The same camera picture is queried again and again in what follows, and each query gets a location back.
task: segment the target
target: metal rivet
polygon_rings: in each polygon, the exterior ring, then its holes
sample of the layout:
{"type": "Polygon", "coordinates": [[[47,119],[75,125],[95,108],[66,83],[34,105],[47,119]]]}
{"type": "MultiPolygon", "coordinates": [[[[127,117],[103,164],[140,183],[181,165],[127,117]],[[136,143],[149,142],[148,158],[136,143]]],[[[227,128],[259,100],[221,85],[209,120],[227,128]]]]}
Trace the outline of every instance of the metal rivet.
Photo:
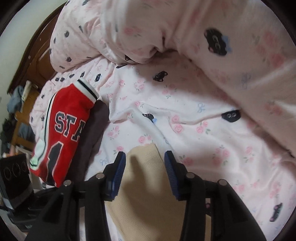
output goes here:
{"type": "Polygon", "coordinates": [[[186,173],[186,177],[192,179],[195,177],[195,175],[193,172],[188,172],[188,173],[186,173]]]}
{"type": "Polygon", "coordinates": [[[66,181],[64,181],[63,184],[64,184],[65,187],[67,187],[67,186],[70,186],[71,183],[72,183],[72,182],[71,182],[70,180],[66,180],[66,181]]]}
{"type": "Polygon", "coordinates": [[[96,175],[96,178],[97,179],[103,179],[105,177],[104,173],[102,172],[99,172],[97,175],[96,175]]]}
{"type": "Polygon", "coordinates": [[[224,179],[221,179],[221,180],[219,180],[219,184],[220,184],[221,186],[226,186],[226,185],[227,185],[227,181],[224,180],[224,179]]]}

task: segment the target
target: pink rose print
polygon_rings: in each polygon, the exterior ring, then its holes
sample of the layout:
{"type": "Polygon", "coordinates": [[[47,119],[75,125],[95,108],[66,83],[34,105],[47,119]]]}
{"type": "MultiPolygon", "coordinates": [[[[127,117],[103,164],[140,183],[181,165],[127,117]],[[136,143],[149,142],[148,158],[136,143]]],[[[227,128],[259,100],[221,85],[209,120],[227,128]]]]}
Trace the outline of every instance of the pink rose print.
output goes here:
{"type": "Polygon", "coordinates": [[[201,134],[203,133],[203,128],[201,126],[196,128],[197,133],[201,134]]]}
{"type": "Polygon", "coordinates": [[[270,198],[277,197],[280,190],[281,190],[280,182],[274,182],[273,185],[272,185],[272,191],[269,193],[269,197],[270,198]]]}
{"type": "Polygon", "coordinates": [[[163,90],[163,95],[166,96],[166,98],[170,98],[172,97],[172,95],[177,91],[177,88],[175,87],[175,85],[170,84],[169,86],[165,86],[164,90],[163,90]]]}
{"type": "Polygon", "coordinates": [[[195,23],[197,23],[198,19],[200,18],[200,10],[195,9],[193,13],[191,14],[191,17],[189,19],[189,24],[192,27],[195,23]]]}
{"type": "Polygon", "coordinates": [[[138,27],[126,27],[124,29],[124,33],[127,35],[127,36],[134,36],[134,37],[138,37],[138,36],[141,36],[140,33],[142,32],[141,29],[139,29],[138,27]]]}
{"type": "Polygon", "coordinates": [[[174,131],[175,131],[176,133],[181,133],[181,132],[183,131],[183,126],[180,125],[180,124],[175,125],[175,127],[174,127],[174,131]]]}
{"type": "Polygon", "coordinates": [[[246,148],[246,156],[243,158],[244,159],[244,162],[247,163],[248,161],[252,162],[254,160],[254,154],[253,154],[253,147],[251,146],[248,146],[246,148]]]}
{"type": "Polygon", "coordinates": [[[141,144],[143,144],[145,142],[145,137],[141,136],[138,140],[141,144]]]}
{"type": "Polygon", "coordinates": [[[133,29],[132,28],[125,28],[124,33],[128,36],[133,35],[133,29]]]}
{"type": "Polygon", "coordinates": [[[250,154],[253,150],[253,147],[251,146],[248,146],[247,149],[246,149],[246,154],[250,154]]]}
{"type": "Polygon", "coordinates": [[[228,163],[227,158],[230,156],[230,152],[225,149],[223,145],[215,149],[212,160],[215,167],[220,167],[222,164],[225,166],[228,163]]]}
{"type": "Polygon", "coordinates": [[[111,81],[110,83],[106,83],[106,87],[111,87],[114,84],[114,81],[111,81]]]}
{"type": "Polygon", "coordinates": [[[248,129],[254,129],[257,126],[257,123],[252,121],[252,120],[248,120],[247,122],[247,128],[248,129]]]}
{"type": "Polygon", "coordinates": [[[193,159],[190,157],[186,157],[185,155],[179,156],[179,159],[185,166],[192,166],[193,164],[193,159]]]}
{"type": "Polygon", "coordinates": [[[275,48],[277,46],[277,37],[270,31],[266,31],[263,35],[263,40],[266,45],[270,48],[275,48]]]}
{"type": "Polygon", "coordinates": [[[185,166],[191,166],[193,164],[193,160],[190,157],[185,158],[184,160],[182,160],[182,163],[185,166]]]}
{"type": "Polygon", "coordinates": [[[125,85],[124,80],[119,81],[119,85],[123,87],[125,85]]]}
{"type": "Polygon", "coordinates": [[[244,185],[239,185],[239,193],[243,193],[244,192],[244,185]]]}
{"type": "Polygon", "coordinates": [[[130,120],[132,123],[134,123],[134,121],[133,121],[133,113],[128,112],[126,115],[127,115],[127,119],[130,120]]]}
{"type": "Polygon", "coordinates": [[[223,151],[223,156],[224,156],[224,157],[229,157],[229,156],[230,156],[230,152],[229,152],[228,150],[225,149],[225,150],[223,151]]]}
{"type": "Polygon", "coordinates": [[[264,105],[264,108],[269,112],[270,115],[275,114],[277,116],[282,115],[283,110],[280,106],[274,103],[274,101],[270,101],[264,105]]]}
{"type": "Polygon", "coordinates": [[[283,110],[281,109],[281,107],[279,107],[278,105],[275,105],[273,107],[273,112],[275,115],[282,115],[283,110]]]}
{"type": "Polygon", "coordinates": [[[256,182],[254,182],[253,184],[251,184],[251,187],[252,188],[256,188],[258,186],[259,181],[260,180],[258,179],[256,182]]]}
{"type": "Polygon", "coordinates": [[[261,44],[258,44],[256,46],[256,52],[261,56],[261,57],[264,57],[266,55],[266,49],[264,48],[263,45],[261,44]]]}
{"type": "Polygon", "coordinates": [[[170,85],[168,86],[168,88],[169,88],[170,90],[173,90],[173,89],[175,89],[175,88],[176,88],[176,86],[175,86],[175,85],[173,85],[173,84],[170,84],[170,85]]]}
{"type": "Polygon", "coordinates": [[[111,131],[108,132],[110,140],[114,140],[119,135],[119,126],[113,127],[111,131]]]}
{"type": "Polygon", "coordinates": [[[271,65],[274,68],[279,68],[285,62],[285,57],[282,54],[279,54],[279,53],[272,54],[270,56],[270,62],[271,62],[271,65]]]}
{"type": "Polygon", "coordinates": [[[153,143],[153,140],[151,136],[148,136],[148,134],[144,134],[138,139],[138,142],[140,144],[149,145],[150,143],[153,143]]]}
{"type": "Polygon", "coordinates": [[[122,147],[122,146],[118,146],[118,147],[116,148],[116,150],[117,150],[117,151],[123,151],[123,147],[122,147]]]}
{"type": "Polygon", "coordinates": [[[222,159],[220,157],[214,157],[213,164],[216,167],[219,167],[222,164],[222,159]]]}
{"type": "Polygon", "coordinates": [[[133,85],[134,85],[134,87],[135,87],[135,89],[137,91],[141,91],[142,89],[144,89],[144,84],[143,83],[135,82],[133,85]]]}
{"type": "Polygon", "coordinates": [[[172,122],[177,123],[179,122],[179,116],[178,115],[174,115],[172,118],[172,122]]]}
{"type": "Polygon", "coordinates": [[[202,134],[205,131],[205,133],[208,135],[211,130],[210,129],[207,129],[207,126],[208,126],[208,122],[207,121],[201,122],[200,123],[200,126],[198,126],[196,128],[197,133],[198,134],[202,134]]]}

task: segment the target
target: wooden chair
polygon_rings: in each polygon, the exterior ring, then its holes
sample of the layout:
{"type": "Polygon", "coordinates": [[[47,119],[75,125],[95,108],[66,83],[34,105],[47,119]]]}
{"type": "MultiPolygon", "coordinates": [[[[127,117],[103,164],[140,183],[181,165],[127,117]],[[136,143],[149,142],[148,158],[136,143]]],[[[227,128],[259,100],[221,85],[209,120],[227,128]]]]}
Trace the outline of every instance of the wooden chair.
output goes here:
{"type": "Polygon", "coordinates": [[[39,95],[39,92],[34,87],[32,87],[30,93],[28,94],[26,101],[24,102],[22,112],[19,112],[19,111],[16,112],[15,118],[17,119],[17,124],[16,124],[15,130],[13,132],[13,136],[12,136],[12,141],[11,141],[12,146],[22,145],[30,150],[34,149],[35,143],[27,141],[27,140],[19,137],[18,131],[19,131],[21,123],[24,123],[26,125],[30,125],[29,124],[29,120],[30,120],[29,114],[30,114],[31,110],[33,109],[33,105],[34,105],[35,100],[37,99],[38,95],[39,95]]]}

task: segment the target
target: wall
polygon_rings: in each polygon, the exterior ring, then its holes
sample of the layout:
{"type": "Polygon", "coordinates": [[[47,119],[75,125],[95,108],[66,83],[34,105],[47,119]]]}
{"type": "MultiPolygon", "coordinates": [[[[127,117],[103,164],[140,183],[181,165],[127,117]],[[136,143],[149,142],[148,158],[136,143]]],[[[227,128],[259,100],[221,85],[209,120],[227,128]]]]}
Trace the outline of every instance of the wall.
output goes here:
{"type": "Polygon", "coordinates": [[[0,36],[0,132],[8,116],[8,86],[35,31],[65,0],[30,0],[10,21],[0,36]]]}

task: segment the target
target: blue bow print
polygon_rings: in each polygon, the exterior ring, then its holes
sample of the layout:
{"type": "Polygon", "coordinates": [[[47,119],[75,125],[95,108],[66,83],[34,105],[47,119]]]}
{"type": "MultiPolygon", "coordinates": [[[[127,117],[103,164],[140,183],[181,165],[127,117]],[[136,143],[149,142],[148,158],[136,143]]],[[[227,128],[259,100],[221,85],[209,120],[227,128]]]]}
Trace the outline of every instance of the blue bow print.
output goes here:
{"type": "Polygon", "coordinates": [[[249,73],[242,74],[242,88],[246,90],[248,88],[248,81],[251,79],[251,75],[249,73]]]}
{"type": "Polygon", "coordinates": [[[104,160],[100,160],[100,163],[102,164],[102,166],[104,165],[104,164],[107,164],[108,163],[108,160],[107,160],[107,157],[104,159],[104,160]]]}
{"type": "Polygon", "coordinates": [[[198,113],[201,113],[201,112],[203,112],[204,110],[205,110],[205,104],[204,103],[198,103],[198,113]]]}
{"type": "Polygon", "coordinates": [[[231,53],[231,52],[232,52],[232,48],[230,47],[228,36],[224,36],[224,35],[223,35],[221,38],[222,38],[222,40],[223,40],[223,41],[225,42],[225,44],[226,44],[226,48],[225,48],[225,50],[227,51],[227,53],[231,53]]]}

